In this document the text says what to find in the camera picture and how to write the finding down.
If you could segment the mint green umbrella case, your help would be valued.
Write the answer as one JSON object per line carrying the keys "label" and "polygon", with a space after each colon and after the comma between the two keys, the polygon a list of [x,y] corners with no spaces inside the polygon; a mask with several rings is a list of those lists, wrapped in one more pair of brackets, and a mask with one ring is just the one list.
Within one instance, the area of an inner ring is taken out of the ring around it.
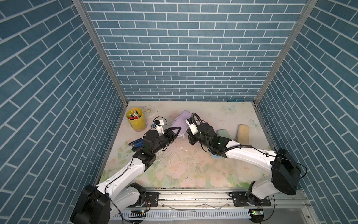
{"label": "mint green umbrella case", "polygon": [[221,140],[231,141],[230,134],[225,129],[218,130],[217,135]]}

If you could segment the blue umbrella case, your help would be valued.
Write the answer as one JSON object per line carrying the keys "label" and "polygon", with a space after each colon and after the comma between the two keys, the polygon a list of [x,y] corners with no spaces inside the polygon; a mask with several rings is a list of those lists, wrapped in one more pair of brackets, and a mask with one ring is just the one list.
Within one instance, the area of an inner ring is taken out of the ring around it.
{"label": "blue umbrella case", "polygon": [[213,159],[226,158],[225,153],[222,154],[222,153],[212,153],[211,152],[210,155]]}

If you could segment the beige umbrella case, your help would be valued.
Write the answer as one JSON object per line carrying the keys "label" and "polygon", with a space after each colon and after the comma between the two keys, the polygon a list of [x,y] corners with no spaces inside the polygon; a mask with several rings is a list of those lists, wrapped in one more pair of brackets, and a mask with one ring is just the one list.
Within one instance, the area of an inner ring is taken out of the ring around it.
{"label": "beige umbrella case", "polygon": [[237,142],[242,145],[249,144],[249,127],[247,125],[239,125],[237,131]]}

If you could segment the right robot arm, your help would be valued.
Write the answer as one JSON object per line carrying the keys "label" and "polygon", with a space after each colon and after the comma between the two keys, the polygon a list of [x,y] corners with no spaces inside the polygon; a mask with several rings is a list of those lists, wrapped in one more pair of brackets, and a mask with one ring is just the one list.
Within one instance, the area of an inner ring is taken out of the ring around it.
{"label": "right robot arm", "polygon": [[285,149],[261,150],[242,145],[230,138],[218,136],[208,123],[196,124],[188,119],[188,140],[191,145],[199,142],[208,152],[229,159],[241,160],[270,172],[264,178],[253,181],[245,194],[247,202],[258,206],[267,196],[278,192],[294,196],[301,175],[300,164]]}

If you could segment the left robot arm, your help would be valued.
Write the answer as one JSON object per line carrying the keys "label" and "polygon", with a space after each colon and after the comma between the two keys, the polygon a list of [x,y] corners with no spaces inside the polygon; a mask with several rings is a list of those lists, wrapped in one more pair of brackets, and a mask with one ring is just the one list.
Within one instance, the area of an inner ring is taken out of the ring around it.
{"label": "left robot arm", "polygon": [[96,186],[84,187],[70,221],[74,224],[107,224],[114,215],[132,205],[142,205],[146,189],[132,181],[143,174],[156,160],[156,153],[165,150],[183,133],[181,127],[160,127],[148,130],[129,145],[135,153],[116,174]]}

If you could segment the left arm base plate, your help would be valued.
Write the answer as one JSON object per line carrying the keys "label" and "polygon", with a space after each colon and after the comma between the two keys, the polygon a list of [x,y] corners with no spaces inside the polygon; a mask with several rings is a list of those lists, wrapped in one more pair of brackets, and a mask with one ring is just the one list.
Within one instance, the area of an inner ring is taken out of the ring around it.
{"label": "left arm base plate", "polygon": [[135,204],[129,205],[128,208],[145,207],[146,202],[149,202],[151,207],[157,207],[159,195],[159,192],[146,192],[145,196],[143,194],[140,194],[138,201]]}

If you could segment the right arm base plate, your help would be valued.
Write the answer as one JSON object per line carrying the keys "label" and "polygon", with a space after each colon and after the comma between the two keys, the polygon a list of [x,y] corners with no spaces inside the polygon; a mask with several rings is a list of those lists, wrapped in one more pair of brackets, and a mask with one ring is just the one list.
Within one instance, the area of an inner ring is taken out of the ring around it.
{"label": "right arm base plate", "polygon": [[228,195],[232,198],[235,207],[271,206],[271,201],[268,197],[259,199],[245,191],[232,191],[229,192]]}

